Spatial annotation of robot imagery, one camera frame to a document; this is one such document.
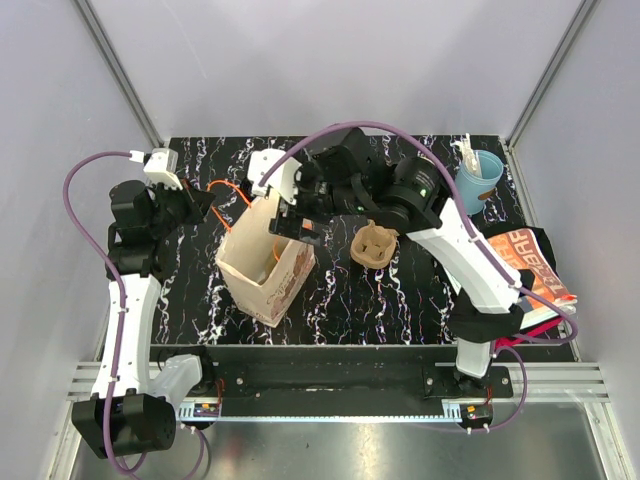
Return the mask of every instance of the black marble table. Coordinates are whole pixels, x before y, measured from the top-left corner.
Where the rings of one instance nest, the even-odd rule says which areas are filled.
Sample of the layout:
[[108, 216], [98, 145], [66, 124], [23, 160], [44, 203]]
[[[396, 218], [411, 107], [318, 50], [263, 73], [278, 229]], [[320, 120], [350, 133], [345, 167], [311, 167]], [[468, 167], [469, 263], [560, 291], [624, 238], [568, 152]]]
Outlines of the black marble table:
[[[396, 137], [370, 137], [388, 162], [417, 154]], [[460, 154], [452, 146], [460, 136], [416, 137], [455, 175]], [[286, 150], [299, 137], [173, 138], [180, 154], [179, 175], [206, 188], [214, 179], [239, 184], [254, 150]], [[474, 149], [488, 150], [505, 162], [497, 193], [473, 220], [479, 228], [499, 221], [524, 223], [515, 185], [496, 136], [474, 136]], [[236, 193], [214, 187], [215, 204], [231, 224], [246, 208]], [[371, 270], [351, 260], [349, 246], [360, 217], [340, 217], [325, 229], [324, 248], [316, 247], [316, 265], [285, 318], [269, 328], [240, 312], [224, 286], [215, 254], [224, 227], [213, 213], [197, 227], [180, 228], [167, 241], [168, 278], [154, 319], [154, 344], [443, 344], [453, 340], [446, 320], [452, 289], [442, 267], [406, 238], [388, 268]]]

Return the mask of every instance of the light blue bucket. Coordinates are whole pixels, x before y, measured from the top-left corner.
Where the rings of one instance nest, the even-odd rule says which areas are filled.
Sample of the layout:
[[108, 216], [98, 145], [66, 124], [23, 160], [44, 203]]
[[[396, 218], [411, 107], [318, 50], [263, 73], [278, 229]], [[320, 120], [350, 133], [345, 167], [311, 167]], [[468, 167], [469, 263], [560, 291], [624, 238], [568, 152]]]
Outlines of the light blue bucket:
[[482, 178], [476, 177], [467, 170], [464, 162], [456, 175], [456, 187], [460, 191], [467, 215], [475, 215], [482, 211], [484, 202], [493, 194], [493, 190], [504, 172], [502, 160], [491, 152], [475, 150], [480, 162]]

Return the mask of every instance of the shiny metal surface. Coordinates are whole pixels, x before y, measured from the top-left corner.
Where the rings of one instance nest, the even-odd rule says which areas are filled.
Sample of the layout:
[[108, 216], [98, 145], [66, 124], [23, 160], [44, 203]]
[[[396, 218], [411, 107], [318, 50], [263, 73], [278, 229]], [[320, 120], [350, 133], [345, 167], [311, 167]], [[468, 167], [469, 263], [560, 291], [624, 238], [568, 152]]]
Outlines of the shiny metal surface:
[[[206, 433], [211, 462], [197, 479], [605, 479], [577, 405], [527, 405], [505, 430], [472, 437], [398, 424], [220, 423]], [[181, 479], [197, 454], [197, 439], [180, 431], [171, 450], [148, 456], [139, 476]], [[83, 444], [71, 478], [122, 477]]]

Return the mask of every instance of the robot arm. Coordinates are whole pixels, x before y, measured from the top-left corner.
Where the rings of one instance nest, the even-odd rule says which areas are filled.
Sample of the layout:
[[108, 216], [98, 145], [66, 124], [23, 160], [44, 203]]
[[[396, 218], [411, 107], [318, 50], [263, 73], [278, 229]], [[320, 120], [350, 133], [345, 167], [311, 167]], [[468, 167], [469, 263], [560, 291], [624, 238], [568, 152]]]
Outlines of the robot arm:
[[[451, 192], [436, 167], [424, 158], [403, 158], [387, 165], [376, 155], [360, 129], [323, 137], [307, 149], [309, 160], [285, 162], [267, 181], [259, 182], [284, 152], [263, 150], [250, 159], [247, 179], [251, 193], [280, 195], [270, 232], [320, 245], [320, 235], [303, 227], [305, 218], [328, 223], [336, 215], [364, 215], [392, 228], [427, 249], [462, 285], [449, 328], [458, 337], [456, 366], [482, 378], [491, 361], [492, 341], [518, 333], [524, 313], [516, 305], [519, 292], [510, 287], [474, 242], [489, 244], [475, 230], [464, 228]], [[508, 266], [493, 249], [494, 258], [513, 279], [527, 286], [531, 272]]]
[[[153, 380], [149, 375], [149, 350], [153, 314], [164, 280], [164, 243], [181, 225], [195, 225], [214, 199], [175, 173], [177, 153], [155, 149], [145, 156], [135, 152], [133, 161], [144, 164], [151, 186], [138, 180], [115, 186], [111, 211], [115, 222], [109, 227], [109, 258], [122, 276], [127, 310], [119, 346], [118, 377], [110, 413], [111, 440], [117, 456], [166, 450], [175, 435], [176, 416], [182, 400], [191, 392], [203, 394], [214, 385], [213, 366], [206, 349], [196, 354], [177, 355], [167, 360]], [[116, 332], [119, 324], [118, 284], [109, 270], [110, 312], [100, 371], [91, 399], [76, 402], [72, 422], [99, 458], [105, 458], [102, 418], [111, 379]]]

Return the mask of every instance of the paper bag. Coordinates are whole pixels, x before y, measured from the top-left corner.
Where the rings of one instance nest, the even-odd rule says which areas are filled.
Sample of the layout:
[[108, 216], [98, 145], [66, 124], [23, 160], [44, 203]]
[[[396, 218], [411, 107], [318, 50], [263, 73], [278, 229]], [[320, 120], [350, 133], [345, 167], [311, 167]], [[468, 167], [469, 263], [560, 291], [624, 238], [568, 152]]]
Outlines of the paper bag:
[[312, 245], [269, 233], [278, 200], [274, 192], [268, 199], [254, 200], [216, 254], [216, 264], [238, 308], [270, 327], [282, 320], [315, 264]]

